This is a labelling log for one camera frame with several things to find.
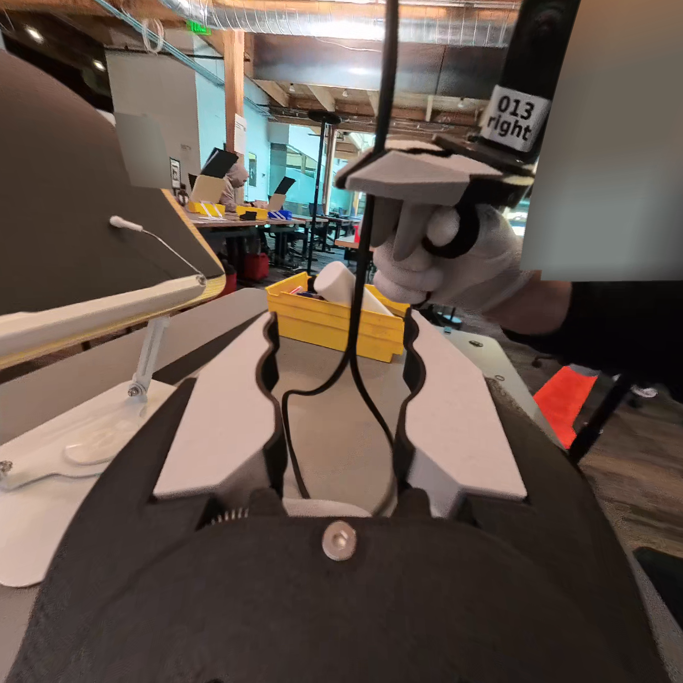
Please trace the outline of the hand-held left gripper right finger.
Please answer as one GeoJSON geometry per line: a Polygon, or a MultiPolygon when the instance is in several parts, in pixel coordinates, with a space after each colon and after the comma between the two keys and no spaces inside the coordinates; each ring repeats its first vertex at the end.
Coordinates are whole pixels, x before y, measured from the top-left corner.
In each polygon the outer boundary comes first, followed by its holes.
{"type": "Polygon", "coordinates": [[[523,502],[527,491],[482,371],[412,309],[404,320],[404,383],[395,476],[426,493],[436,517],[474,496],[523,502]]]}

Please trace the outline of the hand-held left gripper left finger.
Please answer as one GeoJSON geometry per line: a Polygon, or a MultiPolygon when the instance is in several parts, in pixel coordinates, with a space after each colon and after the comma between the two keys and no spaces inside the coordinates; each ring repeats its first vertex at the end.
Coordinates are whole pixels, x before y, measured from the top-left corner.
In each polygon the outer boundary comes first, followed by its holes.
{"type": "Polygon", "coordinates": [[[195,377],[153,494],[283,496],[287,446],[279,404],[277,314],[265,312],[195,377]]]}

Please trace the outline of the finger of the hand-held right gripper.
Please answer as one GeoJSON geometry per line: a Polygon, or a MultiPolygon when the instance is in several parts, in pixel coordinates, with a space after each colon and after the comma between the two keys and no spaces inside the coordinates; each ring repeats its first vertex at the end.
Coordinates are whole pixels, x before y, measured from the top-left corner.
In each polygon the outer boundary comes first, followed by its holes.
{"type": "Polygon", "coordinates": [[[455,206],[473,181],[502,177],[502,171],[461,154],[390,149],[378,156],[368,152],[348,164],[337,174],[335,186],[375,198],[455,206]]]}
{"type": "Polygon", "coordinates": [[[388,152],[401,152],[411,155],[428,155],[433,157],[448,158],[453,154],[449,149],[443,149],[439,145],[430,141],[421,141],[417,139],[389,139],[381,152],[375,152],[373,149],[367,151],[367,157],[373,158],[378,155],[388,152]]]}

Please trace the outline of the yellow plastic bin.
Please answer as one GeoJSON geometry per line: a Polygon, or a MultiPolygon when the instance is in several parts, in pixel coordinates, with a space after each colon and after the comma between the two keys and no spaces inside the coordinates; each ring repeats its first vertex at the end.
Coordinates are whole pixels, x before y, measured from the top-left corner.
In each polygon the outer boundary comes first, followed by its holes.
{"type": "MultiPolygon", "coordinates": [[[[329,348],[346,349],[350,307],[302,296],[309,275],[300,273],[266,287],[269,311],[277,315],[280,337],[329,348]]],[[[356,344],[358,356],[391,363],[404,352],[404,318],[408,305],[388,300],[372,285],[374,295],[388,313],[363,312],[356,344]]]]}

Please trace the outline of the person's right forearm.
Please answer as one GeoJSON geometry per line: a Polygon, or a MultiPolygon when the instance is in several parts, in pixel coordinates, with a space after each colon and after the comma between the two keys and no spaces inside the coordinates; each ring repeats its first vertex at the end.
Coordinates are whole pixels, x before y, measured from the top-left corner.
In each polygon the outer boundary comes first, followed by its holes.
{"type": "Polygon", "coordinates": [[[662,385],[682,402],[682,282],[540,281],[504,305],[512,341],[608,374],[662,385]]]}

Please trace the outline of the person's right hand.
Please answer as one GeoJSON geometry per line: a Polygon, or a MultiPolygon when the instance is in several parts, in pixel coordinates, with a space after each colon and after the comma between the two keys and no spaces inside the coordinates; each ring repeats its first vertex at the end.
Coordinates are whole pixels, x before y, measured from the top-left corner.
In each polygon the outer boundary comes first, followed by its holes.
{"type": "Polygon", "coordinates": [[[488,312],[518,293],[533,276],[521,267],[523,238],[498,209],[473,207],[478,226],[471,248],[456,258],[429,253],[418,244],[405,260],[395,256],[394,237],[373,254],[374,286],[396,303],[425,302],[488,312]]]}

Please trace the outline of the orange traffic cone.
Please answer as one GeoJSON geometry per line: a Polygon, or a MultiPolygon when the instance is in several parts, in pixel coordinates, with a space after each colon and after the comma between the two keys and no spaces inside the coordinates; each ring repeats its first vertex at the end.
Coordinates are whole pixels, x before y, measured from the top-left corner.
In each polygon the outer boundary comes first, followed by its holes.
{"type": "Polygon", "coordinates": [[[576,439],[576,419],[599,375],[583,366],[565,365],[534,394],[536,405],[565,449],[576,439]]]}

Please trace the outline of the white foam roll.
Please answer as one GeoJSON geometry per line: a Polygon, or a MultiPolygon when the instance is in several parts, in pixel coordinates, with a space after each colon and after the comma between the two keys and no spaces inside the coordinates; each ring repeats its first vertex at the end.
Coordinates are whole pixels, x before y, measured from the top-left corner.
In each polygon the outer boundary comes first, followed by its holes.
{"type": "MultiPolygon", "coordinates": [[[[315,276],[314,292],[325,301],[351,307],[356,277],[341,261],[332,261],[315,276]]],[[[362,309],[364,311],[392,316],[392,312],[366,287],[363,288],[362,309]]]]}

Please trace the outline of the wooden tray with black pad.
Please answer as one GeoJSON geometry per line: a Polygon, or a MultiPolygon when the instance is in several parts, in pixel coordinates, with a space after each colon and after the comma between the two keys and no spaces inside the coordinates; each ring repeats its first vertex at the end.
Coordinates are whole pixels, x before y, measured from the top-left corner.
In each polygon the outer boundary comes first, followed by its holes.
{"type": "Polygon", "coordinates": [[[296,183],[294,178],[288,176],[283,177],[277,185],[275,192],[270,196],[267,210],[269,212],[279,212],[285,203],[287,192],[296,183]]]}
{"type": "Polygon", "coordinates": [[[164,188],[129,179],[115,126],[1,51],[1,369],[209,301],[217,257],[164,188]]]}
{"type": "Polygon", "coordinates": [[[190,202],[218,203],[224,190],[225,176],[238,161],[238,155],[214,148],[191,184],[190,202]]]}

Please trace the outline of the long work table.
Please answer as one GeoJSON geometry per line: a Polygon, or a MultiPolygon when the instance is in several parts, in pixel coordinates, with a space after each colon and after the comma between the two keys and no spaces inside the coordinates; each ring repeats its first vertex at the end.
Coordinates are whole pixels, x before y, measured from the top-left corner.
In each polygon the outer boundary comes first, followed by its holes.
{"type": "Polygon", "coordinates": [[[291,266],[295,252],[289,247],[288,235],[294,234],[296,240],[303,241],[303,249],[310,241],[312,217],[294,216],[289,220],[267,218],[263,220],[232,220],[223,218],[209,218],[188,212],[186,216],[198,229],[200,235],[208,243],[210,249],[221,252],[228,240],[258,239],[266,240],[271,235],[275,246],[268,249],[270,263],[274,266],[291,266]]]}

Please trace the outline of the silver spiral ventilation duct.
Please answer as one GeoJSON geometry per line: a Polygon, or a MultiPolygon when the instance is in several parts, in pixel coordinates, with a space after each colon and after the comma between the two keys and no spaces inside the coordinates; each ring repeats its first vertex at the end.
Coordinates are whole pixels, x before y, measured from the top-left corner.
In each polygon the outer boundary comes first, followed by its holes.
{"type": "MultiPolygon", "coordinates": [[[[182,18],[212,29],[376,42],[385,37],[386,1],[160,3],[182,18]]],[[[453,47],[506,47],[521,5],[520,1],[401,1],[399,41],[453,47]]]]}

